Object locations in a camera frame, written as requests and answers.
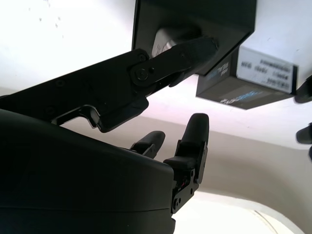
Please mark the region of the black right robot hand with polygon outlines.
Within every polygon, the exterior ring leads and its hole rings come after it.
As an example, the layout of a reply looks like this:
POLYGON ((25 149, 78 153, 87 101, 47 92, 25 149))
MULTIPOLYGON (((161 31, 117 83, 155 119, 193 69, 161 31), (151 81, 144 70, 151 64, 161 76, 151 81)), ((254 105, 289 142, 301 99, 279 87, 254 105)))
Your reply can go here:
POLYGON ((217 52, 211 38, 150 58, 136 49, 0 99, 3 234, 171 234, 199 188, 209 117, 193 114, 175 155, 155 159, 165 134, 126 149, 63 125, 75 118, 107 133, 148 108, 148 96, 195 74, 217 52))

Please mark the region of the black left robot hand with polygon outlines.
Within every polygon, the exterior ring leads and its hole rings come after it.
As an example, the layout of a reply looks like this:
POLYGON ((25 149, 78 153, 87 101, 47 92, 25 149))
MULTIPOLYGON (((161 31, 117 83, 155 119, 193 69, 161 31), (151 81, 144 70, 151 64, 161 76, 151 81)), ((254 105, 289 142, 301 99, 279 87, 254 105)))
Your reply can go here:
MULTIPOLYGON (((296 91, 294 100, 298 104, 304 104, 312 101, 312 77, 309 76, 305 82, 296 91)), ((312 160, 312 123, 296 133, 296 141, 300 144, 310 145, 309 158, 312 160)))

